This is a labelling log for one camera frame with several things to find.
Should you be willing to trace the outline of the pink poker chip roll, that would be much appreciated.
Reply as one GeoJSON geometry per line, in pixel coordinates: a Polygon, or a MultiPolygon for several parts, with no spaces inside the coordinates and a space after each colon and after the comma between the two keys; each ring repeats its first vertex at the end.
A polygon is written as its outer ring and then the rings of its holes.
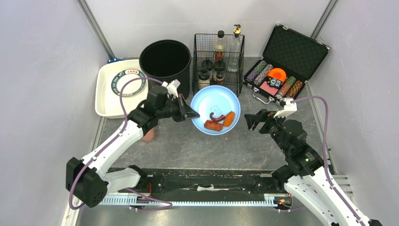
{"type": "Polygon", "coordinates": [[[255,77],[253,80],[253,83],[255,85],[260,85],[262,81],[266,78],[268,75],[269,71],[273,69],[272,64],[267,64],[265,68],[262,69],[262,71],[255,77]]]}

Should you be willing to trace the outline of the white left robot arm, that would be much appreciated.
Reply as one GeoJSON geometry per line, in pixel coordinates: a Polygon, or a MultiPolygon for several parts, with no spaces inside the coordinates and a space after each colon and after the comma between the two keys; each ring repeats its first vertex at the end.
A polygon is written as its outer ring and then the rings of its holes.
{"type": "Polygon", "coordinates": [[[121,126],[97,149],[81,159],[72,157],[66,164],[66,189],[70,192],[69,205],[73,210],[76,197],[84,205],[97,206],[109,193],[129,189],[139,184],[145,176],[138,167],[109,172],[111,165],[136,141],[143,138],[160,119],[172,118],[175,122],[199,118],[178,94],[163,86],[155,86],[126,117],[121,126]]]}

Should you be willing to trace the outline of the sauce bottle red label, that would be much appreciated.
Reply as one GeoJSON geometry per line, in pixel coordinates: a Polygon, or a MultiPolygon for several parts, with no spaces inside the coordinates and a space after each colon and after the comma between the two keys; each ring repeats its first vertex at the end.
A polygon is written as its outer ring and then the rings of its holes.
{"type": "Polygon", "coordinates": [[[225,53],[225,49],[226,49],[224,35],[225,35],[225,33],[223,30],[219,30],[217,33],[217,39],[213,46],[215,62],[221,60],[224,57],[224,53],[225,53]]]}

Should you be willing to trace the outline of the clear bottle gold pump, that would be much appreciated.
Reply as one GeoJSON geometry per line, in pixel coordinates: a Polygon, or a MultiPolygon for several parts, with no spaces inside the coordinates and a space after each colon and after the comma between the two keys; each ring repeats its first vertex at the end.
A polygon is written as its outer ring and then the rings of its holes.
{"type": "Polygon", "coordinates": [[[233,30],[233,38],[229,45],[229,62],[227,70],[231,73],[236,73],[239,69],[239,58],[241,50],[241,42],[239,36],[241,34],[241,25],[235,24],[236,28],[233,30]]]}

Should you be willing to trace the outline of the small dark spice jar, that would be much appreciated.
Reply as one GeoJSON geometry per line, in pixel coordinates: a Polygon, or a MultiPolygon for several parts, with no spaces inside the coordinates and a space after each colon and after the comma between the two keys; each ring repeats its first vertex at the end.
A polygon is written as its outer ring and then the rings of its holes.
{"type": "Polygon", "coordinates": [[[224,82],[224,72],[223,71],[216,72],[215,78],[216,78],[217,84],[223,84],[223,82],[224,82]]]}

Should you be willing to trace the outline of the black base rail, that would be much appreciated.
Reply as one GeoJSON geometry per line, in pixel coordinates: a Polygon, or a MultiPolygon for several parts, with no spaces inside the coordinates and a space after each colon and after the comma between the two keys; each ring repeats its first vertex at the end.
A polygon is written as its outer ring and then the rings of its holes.
{"type": "Polygon", "coordinates": [[[271,170],[143,169],[134,190],[170,202],[250,202],[289,195],[276,188],[271,170]]]}

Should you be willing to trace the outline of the green poker chip roll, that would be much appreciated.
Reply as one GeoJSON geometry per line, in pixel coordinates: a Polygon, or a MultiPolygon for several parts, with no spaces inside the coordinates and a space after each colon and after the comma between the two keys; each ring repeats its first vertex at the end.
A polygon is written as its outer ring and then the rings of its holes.
{"type": "Polygon", "coordinates": [[[245,78],[246,81],[253,81],[259,73],[266,67],[266,61],[262,60],[258,65],[250,72],[250,74],[245,78]]]}

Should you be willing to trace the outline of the spice jar black lid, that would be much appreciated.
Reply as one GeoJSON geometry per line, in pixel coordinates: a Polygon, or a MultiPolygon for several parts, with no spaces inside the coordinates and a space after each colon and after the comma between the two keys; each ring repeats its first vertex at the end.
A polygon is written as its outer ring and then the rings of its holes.
{"type": "Polygon", "coordinates": [[[207,57],[205,60],[201,62],[202,71],[206,69],[208,72],[212,72],[213,68],[214,68],[214,62],[212,61],[212,59],[207,57]]]}
{"type": "Polygon", "coordinates": [[[224,74],[224,71],[226,69],[226,63],[223,58],[219,59],[218,61],[215,61],[213,71],[214,75],[216,76],[217,74],[224,74]]]}
{"type": "Polygon", "coordinates": [[[210,72],[205,68],[199,72],[198,88],[203,89],[210,85],[210,72]]]}

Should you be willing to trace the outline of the white rectangular basin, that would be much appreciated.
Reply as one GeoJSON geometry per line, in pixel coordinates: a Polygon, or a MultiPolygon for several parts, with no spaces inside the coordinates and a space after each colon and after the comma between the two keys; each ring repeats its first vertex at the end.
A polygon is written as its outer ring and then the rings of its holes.
{"type": "MultiPolygon", "coordinates": [[[[120,95],[117,96],[113,93],[111,89],[111,81],[119,72],[132,68],[138,69],[142,72],[138,59],[110,63],[100,68],[97,75],[95,97],[95,111],[98,115],[111,119],[124,117],[120,104],[120,95]]],[[[126,112],[129,113],[135,109],[141,101],[145,100],[147,93],[148,81],[147,87],[141,93],[132,97],[122,97],[122,102],[126,112]]]]}

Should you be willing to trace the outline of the blue plate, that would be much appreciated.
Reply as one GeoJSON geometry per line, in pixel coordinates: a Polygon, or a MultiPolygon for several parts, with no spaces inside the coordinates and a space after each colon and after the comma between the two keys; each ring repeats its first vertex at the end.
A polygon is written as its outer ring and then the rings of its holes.
{"type": "Polygon", "coordinates": [[[190,107],[200,114],[199,118],[192,119],[193,125],[201,132],[218,136],[231,131],[239,121],[241,104],[238,97],[228,88],[220,85],[211,85],[198,91],[192,98],[190,107]],[[209,115],[215,117],[226,116],[229,112],[235,112],[235,118],[231,126],[224,127],[221,131],[213,131],[204,128],[204,123],[211,120],[209,115]]]}

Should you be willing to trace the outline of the black trash bin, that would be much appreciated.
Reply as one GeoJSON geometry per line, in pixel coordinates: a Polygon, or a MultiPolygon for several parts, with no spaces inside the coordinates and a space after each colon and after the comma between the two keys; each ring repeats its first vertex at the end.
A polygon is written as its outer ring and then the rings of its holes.
{"type": "Polygon", "coordinates": [[[184,98],[190,93],[190,65],[192,57],[188,47],[176,40],[156,41],[141,52],[139,64],[148,77],[171,82],[177,79],[177,88],[184,98]]]}

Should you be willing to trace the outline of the pink card deck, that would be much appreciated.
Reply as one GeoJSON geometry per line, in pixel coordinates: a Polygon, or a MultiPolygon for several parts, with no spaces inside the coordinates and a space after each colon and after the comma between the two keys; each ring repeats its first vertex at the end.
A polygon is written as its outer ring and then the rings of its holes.
{"type": "Polygon", "coordinates": [[[267,81],[264,81],[261,85],[260,85],[260,90],[265,91],[266,93],[275,96],[276,93],[278,92],[279,88],[276,87],[271,87],[267,81]]]}

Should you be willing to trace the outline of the pink handled cream mug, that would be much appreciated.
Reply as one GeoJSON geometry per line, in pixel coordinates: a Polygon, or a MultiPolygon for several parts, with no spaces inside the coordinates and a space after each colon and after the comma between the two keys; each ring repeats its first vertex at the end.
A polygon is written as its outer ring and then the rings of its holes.
{"type": "Polygon", "coordinates": [[[149,130],[144,136],[143,136],[143,140],[146,142],[150,142],[154,139],[155,137],[155,130],[154,128],[152,128],[151,130],[149,130]]]}

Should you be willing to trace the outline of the white patterned rim plate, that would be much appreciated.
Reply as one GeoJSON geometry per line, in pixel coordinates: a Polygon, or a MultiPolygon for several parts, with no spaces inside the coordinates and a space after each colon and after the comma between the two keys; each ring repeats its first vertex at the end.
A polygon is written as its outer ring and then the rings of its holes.
{"type": "Polygon", "coordinates": [[[132,97],[141,93],[147,87],[146,76],[138,69],[126,69],[119,72],[111,81],[114,94],[132,97]]]}

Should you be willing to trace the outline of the red-brown meat roll toy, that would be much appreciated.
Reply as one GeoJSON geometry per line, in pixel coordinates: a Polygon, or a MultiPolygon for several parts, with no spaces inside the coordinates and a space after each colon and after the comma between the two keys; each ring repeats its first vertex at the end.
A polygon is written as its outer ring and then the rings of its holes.
{"type": "Polygon", "coordinates": [[[223,124],[220,124],[216,121],[207,120],[204,123],[204,128],[213,130],[213,131],[221,131],[224,128],[224,126],[223,126],[223,124]]]}

